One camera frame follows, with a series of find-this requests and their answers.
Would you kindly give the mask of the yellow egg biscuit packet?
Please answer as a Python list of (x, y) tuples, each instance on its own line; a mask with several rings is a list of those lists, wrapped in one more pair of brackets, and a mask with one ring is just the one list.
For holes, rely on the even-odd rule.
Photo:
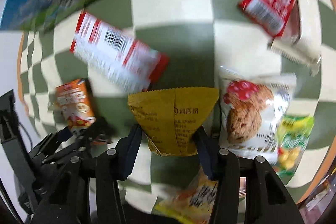
[(202, 169), (189, 186), (155, 205), (155, 210), (180, 223), (208, 224), (217, 194), (218, 182), (211, 181)]

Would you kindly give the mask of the orange sunflower seed bag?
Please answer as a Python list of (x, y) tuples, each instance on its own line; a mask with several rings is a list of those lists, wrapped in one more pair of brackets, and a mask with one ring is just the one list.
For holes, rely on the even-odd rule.
[(87, 83), (86, 79), (76, 79), (56, 88), (56, 105), (74, 135), (96, 121)]

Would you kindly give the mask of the yellow hotpot seasoning packet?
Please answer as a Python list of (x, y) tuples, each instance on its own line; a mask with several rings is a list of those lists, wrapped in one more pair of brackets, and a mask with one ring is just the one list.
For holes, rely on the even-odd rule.
[(219, 99), (216, 88), (161, 89), (131, 94), (127, 104), (159, 156), (194, 156), (192, 135), (211, 114)]

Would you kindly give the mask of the green fruit candy packet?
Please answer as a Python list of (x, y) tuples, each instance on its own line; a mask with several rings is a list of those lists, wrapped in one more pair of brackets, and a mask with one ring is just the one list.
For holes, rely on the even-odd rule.
[(314, 127), (313, 116), (284, 115), (277, 127), (277, 163), (274, 170), (280, 176), (293, 175), (309, 143)]

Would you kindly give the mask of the white oat cookie packet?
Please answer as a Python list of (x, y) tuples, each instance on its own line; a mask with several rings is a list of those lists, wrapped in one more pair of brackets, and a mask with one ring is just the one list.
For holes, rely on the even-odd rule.
[(239, 157), (262, 156), (276, 163), (277, 126), (289, 108), (296, 85), (294, 73), (246, 78), (220, 67), (220, 147)]

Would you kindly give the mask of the red white long snack packet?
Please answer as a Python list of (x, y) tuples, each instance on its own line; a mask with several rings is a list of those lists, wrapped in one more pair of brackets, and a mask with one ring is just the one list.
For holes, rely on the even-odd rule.
[(80, 12), (70, 52), (128, 94), (146, 91), (169, 63), (166, 54), (85, 10)]

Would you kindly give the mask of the white wafer packet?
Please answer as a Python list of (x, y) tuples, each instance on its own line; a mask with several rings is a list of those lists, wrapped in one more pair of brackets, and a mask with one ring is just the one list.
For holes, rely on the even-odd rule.
[(296, 0), (284, 33), (268, 49), (288, 60), (305, 65), (310, 75), (321, 67), (321, 18), (317, 0)]

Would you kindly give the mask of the green white checkered blanket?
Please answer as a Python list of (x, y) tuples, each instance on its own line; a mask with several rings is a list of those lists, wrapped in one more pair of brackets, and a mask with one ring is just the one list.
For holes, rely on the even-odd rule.
[[(212, 87), (223, 65), (250, 75), (295, 73), (290, 114), (315, 117), (309, 144), (296, 173), (284, 178), (295, 201), (317, 185), (334, 155), (335, 0), (303, 0), (302, 35), (322, 44), (322, 70), (309, 70), (268, 50), (268, 35), (237, 8), (240, 0), (99, 0), (88, 7), (98, 18), (130, 33), (169, 57), (157, 89)], [(134, 122), (127, 97), (70, 52), (79, 13), (45, 33), (26, 32), (19, 50), (19, 94), (27, 106), (29, 130), (39, 137), (66, 124), (48, 109), (55, 88), (74, 79), (90, 80), (99, 112), (118, 138)]]

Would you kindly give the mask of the small red sauce packet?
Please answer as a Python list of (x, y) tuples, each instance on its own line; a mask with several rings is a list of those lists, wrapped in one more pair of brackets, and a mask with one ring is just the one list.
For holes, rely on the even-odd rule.
[(273, 38), (282, 36), (296, 0), (241, 0), (238, 8)]

